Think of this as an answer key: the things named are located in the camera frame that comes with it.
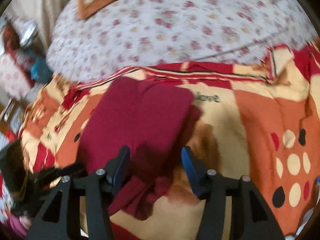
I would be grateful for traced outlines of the pink sleeve forearm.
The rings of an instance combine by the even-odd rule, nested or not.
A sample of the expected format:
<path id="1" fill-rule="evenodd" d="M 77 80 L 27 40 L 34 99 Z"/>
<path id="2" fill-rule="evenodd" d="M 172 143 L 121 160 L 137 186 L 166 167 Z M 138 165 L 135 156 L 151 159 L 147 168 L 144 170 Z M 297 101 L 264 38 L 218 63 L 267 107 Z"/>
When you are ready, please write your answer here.
<path id="1" fill-rule="evenodd" d="M 1 222 L 1 239 L 25 239 L 27 230 L 18 217 L 12 216 Z"/>

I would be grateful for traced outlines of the person's left hand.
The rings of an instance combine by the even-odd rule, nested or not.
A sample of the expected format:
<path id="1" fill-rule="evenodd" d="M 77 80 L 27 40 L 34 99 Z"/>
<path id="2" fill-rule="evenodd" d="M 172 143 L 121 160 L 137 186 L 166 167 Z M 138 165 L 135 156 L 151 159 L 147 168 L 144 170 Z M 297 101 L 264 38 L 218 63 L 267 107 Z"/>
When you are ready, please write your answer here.
<path id="1" fill-rule="evenodd" d="M 28 216 L 20 216 L 19 217 L 20 223 L 25 228 L 25 230 L 29 230 L 32 224 L 32 219 Z"/>

